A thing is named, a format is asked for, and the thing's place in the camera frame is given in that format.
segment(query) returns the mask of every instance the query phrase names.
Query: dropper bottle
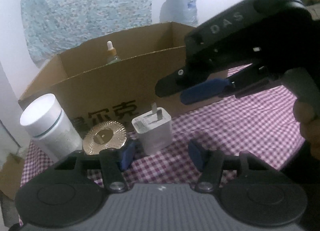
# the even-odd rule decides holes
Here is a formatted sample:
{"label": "dropper bottle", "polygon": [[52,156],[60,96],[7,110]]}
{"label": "dropper bottle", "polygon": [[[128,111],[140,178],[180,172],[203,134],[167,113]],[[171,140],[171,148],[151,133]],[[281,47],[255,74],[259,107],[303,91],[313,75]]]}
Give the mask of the dropper bottle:
{"label": "dropper bottle", "polygon": [[107,65],[121,61],[120,57],[117,56],[117,51],[113,47],[112,42],[107,42],[108,51],[107,51]]}

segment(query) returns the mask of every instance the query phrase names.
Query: light blue fabric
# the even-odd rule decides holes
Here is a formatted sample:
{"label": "light blue fabric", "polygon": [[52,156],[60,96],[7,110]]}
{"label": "light blue fabric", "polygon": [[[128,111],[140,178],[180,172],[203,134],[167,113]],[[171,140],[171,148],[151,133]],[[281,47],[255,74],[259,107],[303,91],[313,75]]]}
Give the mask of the light blue fabric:
{"label": "light blue fabric", "polygon": [[151,0],[21,0],[28,50],[45,59],[112,32],[151,24]]}

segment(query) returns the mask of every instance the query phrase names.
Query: screw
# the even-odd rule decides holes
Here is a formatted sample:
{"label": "screw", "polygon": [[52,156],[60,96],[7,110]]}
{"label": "screw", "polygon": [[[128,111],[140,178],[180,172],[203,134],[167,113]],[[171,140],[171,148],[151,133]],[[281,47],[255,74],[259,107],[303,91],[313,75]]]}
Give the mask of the screw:
{"label": "screw", "polygon": [[210,190],[213,188],[213,185],[210,182],[200,182],[198,188],[201,190]]}
{"label": "screw", "polygon": [[268,68],[266,66],[259,67],[259,73],[265,74],[268,72]]}
{"label": "screw", "polygon": [[123,182],[112,182],[109,186],[113,190],[122,190],[124,188],[124,183]]}

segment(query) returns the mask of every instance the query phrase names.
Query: hand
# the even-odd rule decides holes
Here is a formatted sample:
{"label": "hand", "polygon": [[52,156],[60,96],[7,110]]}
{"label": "hand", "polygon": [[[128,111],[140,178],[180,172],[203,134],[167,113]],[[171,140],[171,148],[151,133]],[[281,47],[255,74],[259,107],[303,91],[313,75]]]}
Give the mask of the hand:
{"label": "hand", "polygon": [[293,106],[293,115],[300,122],[300,134],[311,144],[311,155],[320,160],[320,119],[311,105],[296,101]]}

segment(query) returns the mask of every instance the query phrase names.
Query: table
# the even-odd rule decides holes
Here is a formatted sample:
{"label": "table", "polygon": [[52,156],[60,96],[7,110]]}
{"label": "table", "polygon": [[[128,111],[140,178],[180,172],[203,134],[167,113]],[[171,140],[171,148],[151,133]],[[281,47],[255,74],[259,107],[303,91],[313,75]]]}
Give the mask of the table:
{"label": "table", "polygon": [[[229,75],[240,68],[231,69]],[[275,169],[302,146],[292,107],[296,97],[279,86],[251,96],[234,96],[204,106],[172,119],[173,143],[151,156],[142,151],[123,173],[129,187],[142,183],[190,183],[194,185],[200,173],[188,156],[188,142],[196,139],[205,148],[220,149],[228,155],[250,151]],[[136,138],[129,133],[129,138]],[[30,144],[25,160],[21,185],[52,165],[38,147]],[[224,171],[222,184],[235,176]],[[88,178],[103,185],[99,170],[89,170]]]}

